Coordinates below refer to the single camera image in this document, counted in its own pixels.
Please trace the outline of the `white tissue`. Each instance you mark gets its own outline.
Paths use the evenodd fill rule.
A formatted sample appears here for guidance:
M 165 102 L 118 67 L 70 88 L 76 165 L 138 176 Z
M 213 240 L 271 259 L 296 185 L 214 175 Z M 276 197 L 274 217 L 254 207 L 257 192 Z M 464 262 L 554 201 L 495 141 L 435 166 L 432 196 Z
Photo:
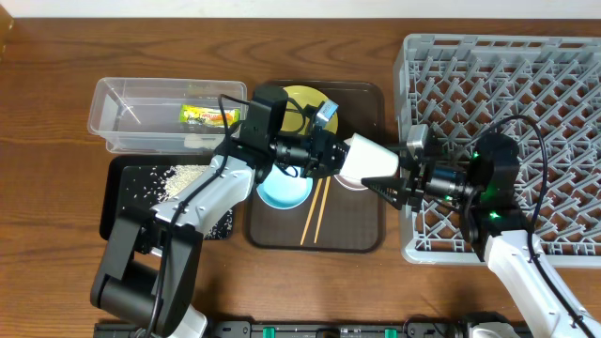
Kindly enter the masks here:
M 188 134 L 184 138 L 184 146 L 198 151 L 212 151 L 223 139 L 223 134 Z

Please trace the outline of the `white rice pile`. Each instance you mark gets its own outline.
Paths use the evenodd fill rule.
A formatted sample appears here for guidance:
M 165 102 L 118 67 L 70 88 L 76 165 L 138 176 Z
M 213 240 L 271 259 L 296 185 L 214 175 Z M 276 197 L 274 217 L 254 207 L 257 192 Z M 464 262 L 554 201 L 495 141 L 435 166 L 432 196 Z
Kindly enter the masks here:
M 186 186 L 207 170 L 206 165 L 152 166 L 150 182 L 145 183 L 142 192 L 135 194 L 140 201 L 152 207 L 181 192 Z M 234 211 L 229 209 L 205 235 L 205 239 L 221 240 L 228 238 L 234 227 Z

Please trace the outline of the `green snack wrapper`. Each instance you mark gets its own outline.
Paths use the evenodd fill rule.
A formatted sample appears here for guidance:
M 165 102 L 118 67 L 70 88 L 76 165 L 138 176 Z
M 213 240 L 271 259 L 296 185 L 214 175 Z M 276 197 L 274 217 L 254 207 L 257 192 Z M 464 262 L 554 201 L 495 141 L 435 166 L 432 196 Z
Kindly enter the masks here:
M 240 119 L 241 111 L 239 108 L 224 109 L 220 108 L 200 107 L 194 105 L 183 104 L 179 112 L 179 121 L 185 124 L 201 125 L 210 128 L 222 128 L 223 117 L 226 119 L 226 124 L 231 127 Z

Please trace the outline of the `light blue bowl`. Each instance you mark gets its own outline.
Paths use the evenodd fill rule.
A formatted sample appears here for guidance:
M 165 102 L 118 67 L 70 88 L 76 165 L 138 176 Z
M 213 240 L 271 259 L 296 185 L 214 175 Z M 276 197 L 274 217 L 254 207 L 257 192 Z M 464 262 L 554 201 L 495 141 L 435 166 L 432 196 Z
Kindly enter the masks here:
M 267 178 L 260 183 L 256 192 L 269 207 L 291 209 L 300 206 L 313 189 L 313 180 L 300 176 L 299 167 L 289 166 L 282 170 L 273 165 Z

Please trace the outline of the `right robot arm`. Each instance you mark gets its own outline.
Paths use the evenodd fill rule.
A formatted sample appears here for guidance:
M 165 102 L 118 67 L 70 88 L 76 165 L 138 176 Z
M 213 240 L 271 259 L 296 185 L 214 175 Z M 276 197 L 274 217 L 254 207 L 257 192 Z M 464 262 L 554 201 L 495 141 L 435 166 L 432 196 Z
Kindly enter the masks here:
M 489 133 L 476 144 L 468 169 L 437 165 L 418 150 L 400 160 L 407 178 L 366 177 L 362 185 L 396 208 L 418 210 L 425 197 L 455 204 L 462 237 L 501 280 L 535 337 L 597 337 L 600 324 L 581 306 L 548 262 L 515 197 L 518 147 Z

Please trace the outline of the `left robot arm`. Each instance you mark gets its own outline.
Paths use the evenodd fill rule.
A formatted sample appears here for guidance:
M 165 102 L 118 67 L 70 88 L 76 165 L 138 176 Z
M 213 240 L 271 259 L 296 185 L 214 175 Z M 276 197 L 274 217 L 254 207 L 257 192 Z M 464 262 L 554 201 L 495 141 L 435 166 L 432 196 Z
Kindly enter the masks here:
M 342 169 L 348 145 L 327 131 L 338 106 L 324 100 L 298 111 L 296 131 L 283 131 L 292 99 L 262 85 L 245 119 L 224 123 L 224 139 L 208 169 L 171 198 L 149 209 L 127 207 L 115 218 L 90 291 L 93 306 L 129 321 L 146 337 L 201 337 L 208 319 L 192 298 L 205 235 L 244 201 L 273 167 L 323 178 Z

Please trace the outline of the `white green cup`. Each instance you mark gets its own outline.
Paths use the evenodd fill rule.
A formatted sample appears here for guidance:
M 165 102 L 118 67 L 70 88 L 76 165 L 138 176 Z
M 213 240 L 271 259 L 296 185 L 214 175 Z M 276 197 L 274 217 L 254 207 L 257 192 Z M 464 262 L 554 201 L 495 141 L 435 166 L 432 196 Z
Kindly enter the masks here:
M 369 177 L 392 177 L 399 166 L 399 156 L 370 139 L 354 133 L 345 140 L 348 151 L 339 175 L 361 181 Z

